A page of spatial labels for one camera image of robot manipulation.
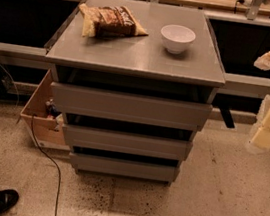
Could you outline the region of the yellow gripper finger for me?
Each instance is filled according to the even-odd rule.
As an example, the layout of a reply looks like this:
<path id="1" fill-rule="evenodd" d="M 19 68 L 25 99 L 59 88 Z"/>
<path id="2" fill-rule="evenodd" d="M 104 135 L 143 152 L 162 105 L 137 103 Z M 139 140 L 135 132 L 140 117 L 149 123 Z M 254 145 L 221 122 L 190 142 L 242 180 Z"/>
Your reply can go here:
<path id="1" fill-rule="evenodd" d="M 270 70 L 270 51 L 257 58 L 254 61 L 254 66 L 263 71 Z"/>
<path id="2" fill-rule="evenodd" d="M 270 131 L 254 126 L 249 133 L 246 149 L 252 154 L 265 153 L 270 150 Z"/>

